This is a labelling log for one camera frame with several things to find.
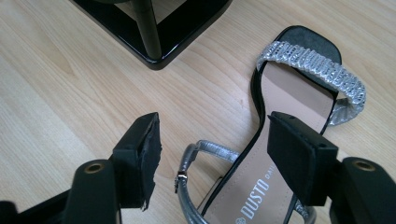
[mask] silver strap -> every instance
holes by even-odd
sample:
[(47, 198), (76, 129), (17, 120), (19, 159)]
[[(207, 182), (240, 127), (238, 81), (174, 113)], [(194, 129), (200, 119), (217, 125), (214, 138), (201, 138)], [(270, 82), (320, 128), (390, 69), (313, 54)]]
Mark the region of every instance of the silver strap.
[[(233, 151), (232, 149), (205, 140), (200, 140), (197, 144), (190, 144), (187, 146), (181, 159), (177, 177), (175, 179), (175, 192), (178, 195), (184, 216), (190, 224), (208, 223), (195, 208), (187, 189), (187, 170), (189, 169), (191, 163), (195, 160), (199, 151), (219, 157), (230, 163), (234, 163), (236, 158), (239, 156), (239, 153)], [(294, 205), (294, 210), (296, 210), (303, 217), (304, 223), (315, 222), (316, 212), (313, 207), (305, 207), (300, 203), (300, 201), (297, 201), (297, 203)]]
[(343, 65), (332, 62), (311, 49), (291, 45), (286, 41), (275, 41), (268, 45), (257, 59), (260, 70), (265, 61), (285, 63), (288, 66), (308, 72), (340, 91), (346, 98), (336, 101), (329, 125), (338, 125), (354, 119), (363, 110), (366, 90), (357, 77)]

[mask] buckle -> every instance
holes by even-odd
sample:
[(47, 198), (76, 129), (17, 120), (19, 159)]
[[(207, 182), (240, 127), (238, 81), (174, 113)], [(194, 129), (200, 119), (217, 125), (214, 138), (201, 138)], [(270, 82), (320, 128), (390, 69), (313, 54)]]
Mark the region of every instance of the buckle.
[(177, 193), (177, 189), (178, 189), (178, 182), (180, 179), (185, 179), (187, 182), (187, 172), (186, 171), (178, 171), (177, 172), (177, 176), (175, 178), (175, 193)]

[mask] high heel sandal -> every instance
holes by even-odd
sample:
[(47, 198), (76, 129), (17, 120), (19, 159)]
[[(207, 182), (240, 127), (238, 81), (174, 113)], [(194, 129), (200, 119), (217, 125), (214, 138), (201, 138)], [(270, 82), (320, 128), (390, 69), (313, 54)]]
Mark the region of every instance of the high heel sandal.
[[(273, 111), (293, 115), (317, 133), (354, 119), (364, 108), (365, 89), (340, 64), (337, 47), (302, 26), (287, 28), (264, 49), (250, 86), (260, 127), (246, 149), (239, 154), (200, 141), (189, 145), (183, 155), (175, 185), (190, 223), (287, 223), (293, 209), (305, 223), (315, 221), (315, 210), (301, 205), (267, 154), (270, 122), (266, 115)], [(338, 92), (346, 98), (337, 100)], [(187, 191), (187, 169), (198, 151), (233, 164), (200, 211)]]

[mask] wooden table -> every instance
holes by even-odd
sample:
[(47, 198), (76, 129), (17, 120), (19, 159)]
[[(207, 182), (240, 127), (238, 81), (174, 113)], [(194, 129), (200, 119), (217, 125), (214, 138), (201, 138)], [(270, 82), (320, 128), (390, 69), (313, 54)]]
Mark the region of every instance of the wooden table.
[[(151, 71), (69, 1), (1, 1), (0, 200), (23, 211), (69, 189), (82, 163), (108, 158), (136, 118), (157, 111), (157, 186), (148, 211), (125, 210), (123, 219), (185, 223), (174, 193), (185, 147), (208, 139), (243, 150), (258, 128), (249, 93), (256, 57), (293, 24), (329, 38), (366, 85), (365, 110), (325, 133), (339, 158), (376, 161), (395, 179), (395, 22), (390, 0), (234, 0), (174, 61)], [(198, 157), (189, 172), (195, 203), (229, 166)], [(319, 208), (318, 223), (327, 214)]]

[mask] tan insole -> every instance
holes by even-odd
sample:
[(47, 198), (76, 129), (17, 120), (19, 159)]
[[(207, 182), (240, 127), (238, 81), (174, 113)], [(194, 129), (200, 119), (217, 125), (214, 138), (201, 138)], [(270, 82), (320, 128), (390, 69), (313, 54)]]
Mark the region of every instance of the tan insole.
[[(266, 115), (291, 114), (317, 132), (332, 112), (332, 96), (284, 64), (265, 66), (262, 96)], [(257, 142), (206, 210), (209, 223), (283, 223), (293, 193), (267, 154), (269, 124), (266, 118)]]

